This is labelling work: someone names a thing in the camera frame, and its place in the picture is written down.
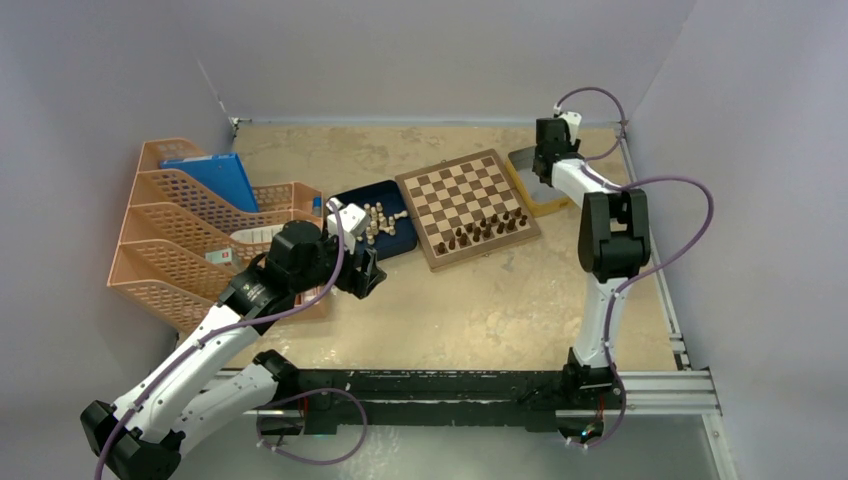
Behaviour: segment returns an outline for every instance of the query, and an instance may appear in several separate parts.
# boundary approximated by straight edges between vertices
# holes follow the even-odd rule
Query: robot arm
[[[577,251],[587,272],[586,303],[566,369],[571,369],[577,388],[606,388],[612,383],[604,353],[607,307],[613,292],[638,274],[650,258],[648,204],[641,190],[625,192],[613,183],[595,179],[603,176],[586,165],[577,152],[580,120],[579,114],[565,112],[536,121],[533,171],[540,181],[565,193],[582,210]],[[613,227],[613,222],[621,227]],[[609,349],[613,357],[627,292],[618,294],[610,316]]]
[[[329,232],[322,232],[310,222],[287,223],[274,236],[269,252],[254,258],[233,277],[191,336],[156,370],[112,404],[95,401],[83,411],[83,429],[97,455],[118,425],[117,419],[130,409],[136,411],[121,428],[107,455],[106,464],[119,478],[166,479],[183,455],[237,415],[300,393],[281,388],[281,380],[286,380],[290,369],[285,359],[273,351],[257,355],[254,364],[229,382],[199,393],[273,322],[231,329],[205,345],[201,340],[211,331],[288,311],[300,292],[326,284],[339,258],[337,237],[349,236],[363,223],[362,219],[351,220],[357,217],[357,209],[351,205],[341,210],[342,224],[328,222]],[[365,298],[385,280],[386,274],[377,267],[373,249],[362,253],[346,250],[341,255],[343,262],[335,286]],[[198,350],[189,351],[192,347]],[[161,383],[136,407],[134,402],[147,385],[163,373],[166,376]]]

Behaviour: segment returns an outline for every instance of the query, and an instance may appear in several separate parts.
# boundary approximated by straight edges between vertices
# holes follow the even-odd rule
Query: white wall
[[[712,187],[715,223],[668,273],[743,478],[846,478],[848,3],[700,1],[633,117],[639,177]],[[660,252],[703,200],[650,190]]]
[[[172,0],[230,115],[519,122],[597,85],[633,112],[695,0]],[[603,100],[576,99],[590,121]]]
[[[173,345],[105,286],[140,144],[225,148],[227,120],[158,0],[0,11],[0,464],[86,478],[80,412]]]

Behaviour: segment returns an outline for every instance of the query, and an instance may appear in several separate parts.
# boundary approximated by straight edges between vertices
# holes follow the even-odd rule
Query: table surface
[[[477,151],[502,159],[534,144],[532,128],[247,125],[234,150],[253,185],[306,183],[327,198]],[[601,153],[608,129],[582,129]],[[625,182],[620,152],[594,167]],[[281,321],[228,365],[276,349],[301,368],[558,370],[583,315],[580,211],[537,219],[538,240],[432,273],[421,247],[379,262],[388,279],[365,300],[337,292],[320,320]],[[631,289],[617,347],[622,370],[676,370],[656,282]]]

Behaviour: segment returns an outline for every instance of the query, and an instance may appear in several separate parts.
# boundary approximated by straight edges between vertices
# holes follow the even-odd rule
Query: yellow tray
[[[564,193],[539,181],[532,171],[533,155],[534,147],[510,152],[504,166],[530,213],[534,217],[542,217],[556,212],[571,201]]]

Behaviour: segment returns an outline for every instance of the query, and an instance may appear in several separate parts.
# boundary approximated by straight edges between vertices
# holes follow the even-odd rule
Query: chessboard
[[[494,150],[395,177],[431,271],[541,234]]]

